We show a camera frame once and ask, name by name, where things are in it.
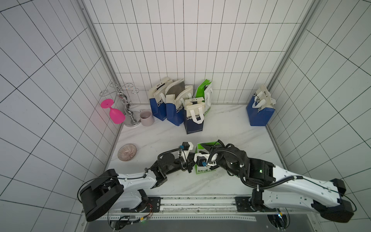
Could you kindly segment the green white bag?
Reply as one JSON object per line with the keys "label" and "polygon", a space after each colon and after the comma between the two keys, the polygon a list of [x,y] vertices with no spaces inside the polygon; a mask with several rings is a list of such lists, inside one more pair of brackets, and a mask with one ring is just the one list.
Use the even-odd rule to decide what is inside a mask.
{"label": "green white bag", "polygon": [[196,89],[195,98],[203,97],[205,102],[205,114],[210,110],[213,97],[212,81],[204,80]]}
{"label": "green white bag", "polygon": [[[197,147],[195,149],[195,152],[196,153],[201,153],[202,155],[205,153],[205,154],[210,154],[211,152],[211,149],[213,146],[217,146],[217,147],[220,147],[220,143],[217,142],[217,141],[214,141],[214,142],[207,142],[207,143],[198,143],[197,144]],[[196,174],[203,174],[203,173],[207,173],[207,172],[212,172],[212,170],[210,169],[210,166],[208,167],[205,167],[205,166],[202,166],[202,165],[197,165],[195,166],[196,168]]]}

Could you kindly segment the blue cheerful bag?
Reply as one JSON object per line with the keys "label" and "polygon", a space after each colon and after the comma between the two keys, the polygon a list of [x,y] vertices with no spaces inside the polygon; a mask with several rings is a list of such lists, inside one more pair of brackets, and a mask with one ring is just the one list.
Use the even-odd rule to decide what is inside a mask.
{"label": "blue cheerful bag", "polygon": [[165,90],[172,82],[169,77],[165,77],[149,90],[148,96],[152,115],[161,121],[164,121],[167,117]]}
{"label": "blue cheerful bag", "polygon": [[184,121],[185,100],[193,96],[193,86],[184,80],[172,82],[165,90],[167,120],[176,126]]}

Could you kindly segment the blue Cheerful bag front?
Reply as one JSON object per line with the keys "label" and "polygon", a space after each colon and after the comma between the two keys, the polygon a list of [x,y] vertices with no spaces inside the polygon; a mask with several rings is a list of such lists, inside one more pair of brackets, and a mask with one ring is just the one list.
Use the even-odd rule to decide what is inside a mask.
{"label": "blue Cheerful bag front", "polygon": [[165,90],[172,82],[169,77],[165,77],[149,90],[148,96],[152,115],[161,121],[164,121],[167,117]]}

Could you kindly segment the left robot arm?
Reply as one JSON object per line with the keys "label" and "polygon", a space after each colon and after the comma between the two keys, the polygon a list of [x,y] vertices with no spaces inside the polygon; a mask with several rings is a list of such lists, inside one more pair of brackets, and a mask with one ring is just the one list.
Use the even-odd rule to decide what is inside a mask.
{"label": "left robot arm", "polygon": [[169,151],[142,173],[125,175],[109,169],[85,182],[79,188],[77,197],[83,206],[86,221],[95,221],[110,210],[126,208],[143,211],[149,202],[146,190],[163,185],[168,174],[181,170],[191,172],[195,165],[194,156],[194,152],[183,151],[176,159]]}

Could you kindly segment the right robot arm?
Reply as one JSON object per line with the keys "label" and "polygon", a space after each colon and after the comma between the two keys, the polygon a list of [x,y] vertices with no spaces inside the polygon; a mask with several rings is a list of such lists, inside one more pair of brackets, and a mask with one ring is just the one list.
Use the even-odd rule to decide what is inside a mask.
{"label": "right robot arm", "polygon": [[246,210],[267,212],[278,208],[307,210],[338,223],[347,223],[357,206],[346,196],[340,179],[321,181],[290,172],[280,166],[256,158],[229,144],[210,149],[197,164],[210,169],[222,168],[252,189]]}

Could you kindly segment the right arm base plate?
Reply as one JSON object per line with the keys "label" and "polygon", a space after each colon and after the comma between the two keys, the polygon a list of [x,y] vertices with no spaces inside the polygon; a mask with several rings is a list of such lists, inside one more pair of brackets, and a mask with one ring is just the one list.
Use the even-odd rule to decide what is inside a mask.
{"label": "right arm base plate", "polygon": [[268,208],[262,199],[254,199],[250,196],[235,197],[238,212],[276,212],[276,209]]}

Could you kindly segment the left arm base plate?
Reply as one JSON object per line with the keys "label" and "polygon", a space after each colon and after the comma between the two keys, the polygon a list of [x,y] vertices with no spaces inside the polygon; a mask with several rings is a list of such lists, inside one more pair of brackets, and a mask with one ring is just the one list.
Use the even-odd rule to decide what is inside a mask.
{"label": "left arm base plate", "polygon": [[161,197],[149,197],[134,209],[122,208],[122,213],[158,213],[161,207]]}

